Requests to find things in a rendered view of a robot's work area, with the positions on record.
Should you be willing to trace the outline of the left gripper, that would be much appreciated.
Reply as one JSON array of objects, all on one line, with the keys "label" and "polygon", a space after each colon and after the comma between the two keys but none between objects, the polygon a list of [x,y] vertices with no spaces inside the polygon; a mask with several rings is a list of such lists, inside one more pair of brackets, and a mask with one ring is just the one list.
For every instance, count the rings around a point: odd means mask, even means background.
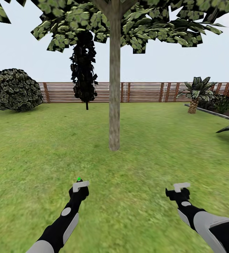
[{"label": "left gripper", "polygon": [[70,199],[72,198],[78,198],[80,200],[80,203],[82,202],[83,198],[89,195],[88,186],[81,187],[81,189],[78,192],[73,192],[73,189],[69,190]]}]

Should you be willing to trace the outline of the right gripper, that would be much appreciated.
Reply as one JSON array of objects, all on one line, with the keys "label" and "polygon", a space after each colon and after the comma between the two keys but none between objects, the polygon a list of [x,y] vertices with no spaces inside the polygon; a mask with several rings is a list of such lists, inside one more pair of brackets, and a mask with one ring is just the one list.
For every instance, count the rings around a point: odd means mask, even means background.
[{"label": "right gripper", "polygon": [[181,189],[181,192],[177,193],[175,190],[171,191],[165,191],[165,194],[167,197],[170,197],[170,200],[176,201],[178,197],[182,196],[185,197],[186,199],[190,199],[189,197],[189,192],[187,189]]}]

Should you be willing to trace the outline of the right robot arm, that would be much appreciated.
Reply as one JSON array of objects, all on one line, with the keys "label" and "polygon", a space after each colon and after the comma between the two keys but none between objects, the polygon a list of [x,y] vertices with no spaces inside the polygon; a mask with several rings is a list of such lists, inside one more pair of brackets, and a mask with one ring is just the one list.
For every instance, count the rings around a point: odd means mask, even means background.
[{"label": "right robot arm", "polygon": [[165,191],[170,200],[176,201],[180,218],[205,240],[214,253],[229,253],[229,218],[216,216],[193,206],[188,200],[189,183],[176,183],[174,190]]}]

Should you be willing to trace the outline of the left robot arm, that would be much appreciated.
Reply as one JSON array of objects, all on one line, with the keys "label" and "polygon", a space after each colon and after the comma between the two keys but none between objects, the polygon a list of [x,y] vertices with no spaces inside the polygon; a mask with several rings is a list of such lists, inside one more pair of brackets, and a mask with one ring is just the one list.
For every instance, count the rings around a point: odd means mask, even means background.
[{"label": "left robot arm", "polygon": [[89,195],[89,181],[73,183],[69,190],[70,201],[52,225],[49,225],[38,241],[26,253],[58,253],[64,247],[79,222],[79,206]]}]

